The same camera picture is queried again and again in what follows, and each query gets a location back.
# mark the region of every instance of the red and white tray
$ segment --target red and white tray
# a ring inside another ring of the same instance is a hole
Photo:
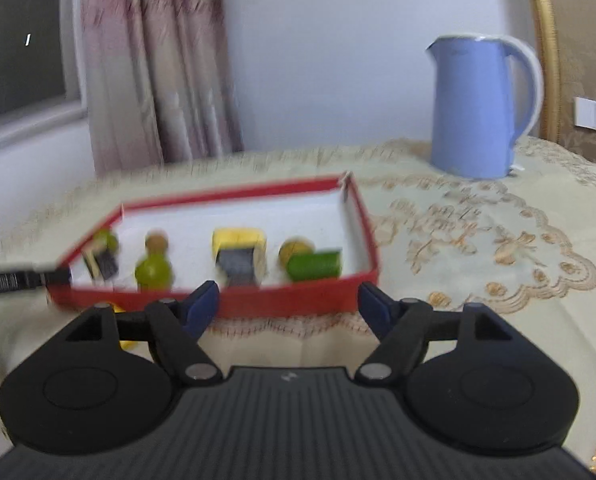
[[[120,272],[111,282],[93,282],[80,256],[82,247],[102,227],[120,240]],[[220,283],[211,235],[218,227],[252,227],[267,236],[268,274],[258,287]],[[169,238],[168,257],[175,280],[171,290],[142,291],[134,279],[144,256],[147,232]],[[342,249],[340,279],[292,283],[278,264],[282,243],[295,236],[311,240],[317,250]],[[162,298],[183,299],[206,280],[221,285],[219,317],[290,317],[354,312],[362,282],[377,283],[378,253],[369,219],[353,177],[336,175],[260,186],[123,203],[63,261],[72,270],[72,286],[51,286],[60,305],[88,307],[102,301],[140,310]]]

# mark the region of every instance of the window frame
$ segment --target window frame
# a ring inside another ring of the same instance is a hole
[[[65,95],[0,116],[0,150],[87,116],[80,0],[60,0],[60,49]]]

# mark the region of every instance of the curtain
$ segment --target curtain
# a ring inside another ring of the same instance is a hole
[[[96,172],[242,149],[222,0],[82,0]]]

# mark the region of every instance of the table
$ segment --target table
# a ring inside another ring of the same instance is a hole
[[[534,138],[519,142],[525,171],[470,182],[434,170],[428,145],[248,153],[136,173],[73,190],[2,243],[0,264],[53,263],[119,202],[219,186],[353,171],[380,246],[380,285],[437,309],[489,304],[567,370],[580,410],[566,447],[596,470],[596,165]],[[42,292],[0,297],[0,381],[74,314]],[[377,340],[355,314],[217,320],[201,339],[231,365],[344,365]],[[430,355],[450,349],[433,344]],[[135,352],[147,355],[137,346]],[[0,454],[8,448],[0,423]]]

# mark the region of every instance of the gold door frame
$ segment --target gold door frame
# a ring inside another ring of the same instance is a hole
[[[538,42],[538,56],[544,72],[544,105],[540,117],[540,137],[558,142],[562,86],[558,32],[551,0],[531,0]]]

